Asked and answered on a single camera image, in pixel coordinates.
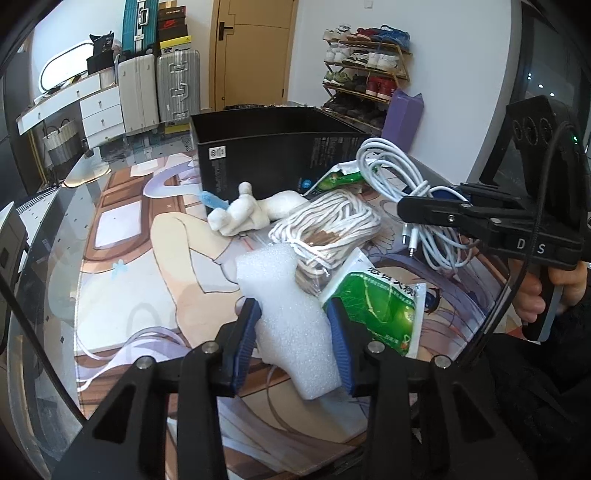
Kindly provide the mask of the person's right hand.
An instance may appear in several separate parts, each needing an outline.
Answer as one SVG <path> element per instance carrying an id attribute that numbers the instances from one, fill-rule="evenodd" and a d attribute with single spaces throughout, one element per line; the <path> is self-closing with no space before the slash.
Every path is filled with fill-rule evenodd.
<path id="1" fill-rule="evenodd" d="M 558 314 L 581 301 L 587 289 L 588 266 L 585 262 L 579 262 L 572 271 L 549 268 L 548 275 L 555 286 L 563 287 Z M 536 274 L 528 272 L 525 275 L 513 300 L 513 306 L 517 315 L 526 323 L 535 322 L 543 313 L 546 304 L 542 298 L 542 284 Z"/>

